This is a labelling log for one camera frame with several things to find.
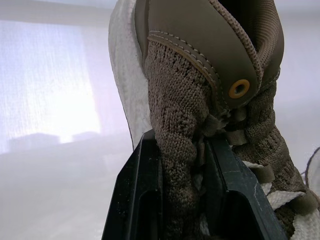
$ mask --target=shoelace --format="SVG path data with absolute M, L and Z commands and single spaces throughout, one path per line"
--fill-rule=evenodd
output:
M 243 161 L 243 163 L 255 172 L 265 166 Z M 311 192 L 274 191 L 270 193 L 272 182 L 262 183 L 261 187 L 273 210 L 294 200 L 302 200 L 307 209 L 313 209 L 307 214 L 297 213 L 293 220 L 294 234 L 290 240 L 319 240 L 320 239 L 320 212 L 317 209 L 318 202 Z

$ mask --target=white surface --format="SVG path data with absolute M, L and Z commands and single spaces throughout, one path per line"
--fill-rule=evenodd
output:
M 20 2 L 0 0 L 0 11 L 16 10 L 0 14 L 0 240 L 101 239 L 132 150 L 110 66 L 108 12 L 57 7 L 37 18 Z M 284 9 L 276 121 L 304 171 L 320 146 L 319 14 Z
M 114 80 L 128 120 L 133 146 L 152 129 L 148 82 L 142 71 L 134 24 L 136 0 L 119 0 L 109 25 L 109 51 Z

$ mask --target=stitching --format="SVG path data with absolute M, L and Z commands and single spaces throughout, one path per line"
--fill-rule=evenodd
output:
M 173 38 L 175 38 L 175 39 L 178 39 L 178 40 L 180 40 L 181 42 L 183 42 L 184 44 L 187 44 L 187 45 L 188 45 L 190 48 L 192 48 L 196 53 L 198 53 L 201 57 L 203 57 L 203 58 L 205 59 L 205 61 L 210 65 L 212 71 L 215 73 L 216 77 L 218 78 L 220 90 L 221 90 L 221 93 L 222 93 L 222 94 L 221 94 L 221 95 L 222 95 L 222 100 L 223 100 L 223 102 L 224 102 L 224 104 L 225 104 L 225 106 L 226 106 L 226 109 L 227 109 L 227 110 L 229 109 L 228 104 L 227 104 L 227 102 L 226 102 L 226 99 L 225 99 L 225 97 L 224 97 L 224 91 L 223 91 L 223 88 L 222 88 L 220 76 L 219 76 L 219 74 L 216 72 L 216 70 L 214 69 L 214 67 L 212 66 L 211 62 L 205 57 L 205 55 L 203 55 L 202 53 L 200 53 L 197 49 L 195 49 L 191 44 L 187 43 L 185 40 L 180 39 L 180 37 L 178 37 L 178 36 L 174 36 L 173 34 L 170 34 L 170 33 L 167 33 L 167 32 L 163 32 L 163 31 L 156 31 L 156 30 L 152 30 L 152 31 L 150 31 L 150 33 L 165 34 L 165 35 L 168 35 L 168 36 L 173 37 Z M 186 53 L 188 53 L 189 55 L 191 55 L 198 63 L 200 63 L 200 64 L 203 66 L 203 68 L 206 70 L 206 72 L 209 74 L 209 76 L 212 78 L 212 80 L 213 80 L 213 82 L 214 82 L 214 88 L 215 88 L 215 91 L 216 91 L 216 98 L 218 99 L 218 89 L 217 89 L 216 81 L 213 79 L 212 74 L 209 73 L 208 68 L 204 66 L 204 64 L 202 63 L 202 61 L 198 60 L 197 57 L 196 57 L 194 54 L 191 54 L 190 51 L 186 50 L 183 46 L 180 46 L 180 45 L 178 45 L 177 43 L 172 42 L 172 41 L 169 40 L 168 38 L 165 38 L 165 37 L 162 37 L 162 36 L 159 36 L 159 35 L 156 35 L 156 34 L 150 34 L 150 35 L 169 41 L 169 42 L 172 43 L 173 45 L 175 45 L 175 46 L 181 48 L 182 50 L 184 50 Z

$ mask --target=gold eyelet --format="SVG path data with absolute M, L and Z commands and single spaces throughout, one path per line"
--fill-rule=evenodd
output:
M 246 79 L 236 81 L 229 90 L 229 97 L 239 99 L 245 95 L 250 88 L 250 82 Z

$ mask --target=white shoelace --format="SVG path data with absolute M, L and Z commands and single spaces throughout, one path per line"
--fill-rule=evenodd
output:
M 243 163 L 250 169 L 263 168 L 264 166 L 243 161 Z M 293 199 L 303 196 L 304 192 L 292 191 L 274 191 L 270 193 L 272 183 L 261 184 L 261 187 L 269 200 L 273 210 L 280 208 Z M 319 240 L 320 239 L 320 212 L 318 209 L 307 215 L 296 214 L 293 220 L 294 234 L 290 240 Z

